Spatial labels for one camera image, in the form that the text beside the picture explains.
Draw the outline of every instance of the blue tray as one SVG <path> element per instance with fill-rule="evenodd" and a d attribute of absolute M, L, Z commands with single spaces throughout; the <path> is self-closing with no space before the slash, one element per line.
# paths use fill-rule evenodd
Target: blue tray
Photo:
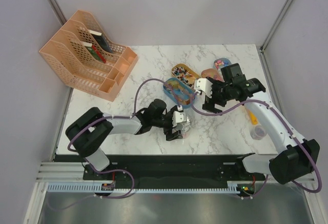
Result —
<path fill-rule="evenodd" d="M 177 88 L 174 88 L 174 86 L 173 86 L 174 93 L 180 98 L 180 100 L 179 100 L 180 104 L 184 108 L 189 108 L 191 106 L 191 102 L 190 102 L 190 96 L 187 93 L 189 93 L 190 95 L 193 95 L 194 92 L 187 85 L 182 83 L 177 78 L 169 78 L 166 81 L 166 83 L 169 84 L 170 82 L 172 83 L 173 81 L 176 82 L 175 85 L 174 85 L 175 87 L 176 86 L 180 87 L 179 89 L 177 89 Z M 172 92 L 169 88 L 167 88 L 163 85 L 163 91 L 167 96 L 169 96 L 170 99 L 173 100 L 173 102 L 175 102 L 177 104 L 177 101 L 176 101 L 175 97 L 173 96 L 173 94 L 172 94 Z"/>

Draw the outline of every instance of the gray wall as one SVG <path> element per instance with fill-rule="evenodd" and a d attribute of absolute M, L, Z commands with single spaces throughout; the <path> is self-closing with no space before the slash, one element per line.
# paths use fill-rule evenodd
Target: gray wall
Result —
<path fill-rule="evenodd" d="M 57 0 L 126 45 L 262 44 L 285 0 Z"/>
<path fill-rule="evenodd" d="M 288 120 L 321 146 L 328 207 L 328 0 L 295 0 L 266 55 Z"/>
<path fill-rule="evenodd" d="M 0 223 L 22 223 L 68 91 L 39 55 L 60 28 L 47 0 L 0 0 Z"/>

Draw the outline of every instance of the marble tabletop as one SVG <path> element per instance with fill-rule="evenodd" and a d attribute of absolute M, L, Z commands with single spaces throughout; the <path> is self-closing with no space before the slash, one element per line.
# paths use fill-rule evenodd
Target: marble tabletop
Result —
<path fill-rule="evenodd" d="M 130 115 L 137 88 L 148 78 L 167 80 L 171 69 L 178 63 L 188 65 L 200 74 L 211 68 L 215 59 L 226 57 L 239 63 L 246 78 L 258 78 L 267 88 L 264 72 L 255 45 L 194 45 L 194 46 L 135 46 L 139 61 L 114 102 L 74 90 L 60 136 L 57 154 L 74 154 L 67 150 L 69 140 L 65 130 L 91 107 L 114 115 Z M 137 110 L 147 107 L 155 98 L 167 103 L 168 109 L 175 104 L 163 92 L 162 84 L 149 82 L 141 89 Z M 201 110 L 203 97 L 197 97 L 195 106 Z M 232 100 L 223 108 L 237 102 Z M 261 154 L 277 153 L 267 135 L 253 140 L 252 127 L 244 107 L 218 117 L 205 117 L 191 108 L 185 109 L 192 119 L 192 130 L 187 138 L 166 141 L 162 129 L 152 128 L 142 135 L 116 134 L 106 138 L 101 148 L 106 154 Z"/>

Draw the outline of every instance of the peach plastic organizer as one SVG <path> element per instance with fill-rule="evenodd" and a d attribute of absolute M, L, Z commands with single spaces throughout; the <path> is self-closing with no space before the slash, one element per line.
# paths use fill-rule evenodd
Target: peach plastic organizer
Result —
<path fill-rule="evenodd" d="M 101 32 L 113 53 L 103 50 L 88 29 Z M 106 63 L 82 45 L 92 43 Z M 93 15 L 78 10 L 39 51 L 65 85 L 114 101 L 138 61 L 130 47 L 111 42 Z"/>

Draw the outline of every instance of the yellow object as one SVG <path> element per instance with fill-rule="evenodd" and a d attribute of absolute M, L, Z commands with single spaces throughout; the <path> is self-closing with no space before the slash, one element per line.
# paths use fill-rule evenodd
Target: yellow object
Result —
<path fill-rule="evenodd" d="M 258 120 L 257 120 L 256 116 L 250 110 L 248 110 L 248 109 L 246 109 L 246 110 L 247 110 L 248 116 L 250 117 L 251 123 L 253 125 L 257 125 L 258 124 Z"/>

